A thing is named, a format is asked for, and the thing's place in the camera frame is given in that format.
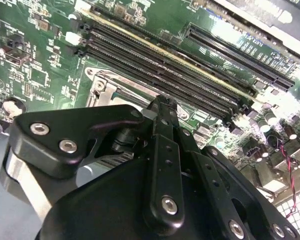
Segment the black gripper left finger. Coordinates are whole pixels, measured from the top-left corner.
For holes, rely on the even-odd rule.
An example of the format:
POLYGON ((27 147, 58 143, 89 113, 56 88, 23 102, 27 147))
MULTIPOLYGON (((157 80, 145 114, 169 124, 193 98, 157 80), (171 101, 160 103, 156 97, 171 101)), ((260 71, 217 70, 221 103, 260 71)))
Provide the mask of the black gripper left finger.
POLYGON ((169 102, 157 96, 143 111, 111 105, 18 116, 3 165, 43 222, 64 196, 124 164, 150 162, 152 187, 181 173, 169 102))

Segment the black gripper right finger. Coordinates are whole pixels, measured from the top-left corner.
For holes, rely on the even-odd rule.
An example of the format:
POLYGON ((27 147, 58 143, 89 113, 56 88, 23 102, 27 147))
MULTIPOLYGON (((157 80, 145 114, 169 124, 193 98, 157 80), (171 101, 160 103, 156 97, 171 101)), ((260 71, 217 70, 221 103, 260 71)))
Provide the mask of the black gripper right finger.
POLYGON ((193 135, 179 125, 177 103, 169 114, 181 155, 207 200, 204 223, 213 240, 298 240, 292 224, 215 147, 200 150, 193 135))

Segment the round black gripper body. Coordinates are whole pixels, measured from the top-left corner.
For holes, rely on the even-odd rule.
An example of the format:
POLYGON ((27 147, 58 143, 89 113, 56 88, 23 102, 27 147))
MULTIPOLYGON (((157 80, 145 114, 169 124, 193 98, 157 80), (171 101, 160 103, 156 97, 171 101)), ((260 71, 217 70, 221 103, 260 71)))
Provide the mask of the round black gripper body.
POLYGON ((62 197, 39 240, 212 240, 207 200, 193 174, 152 187, 148 160, 134 160, 62 197))

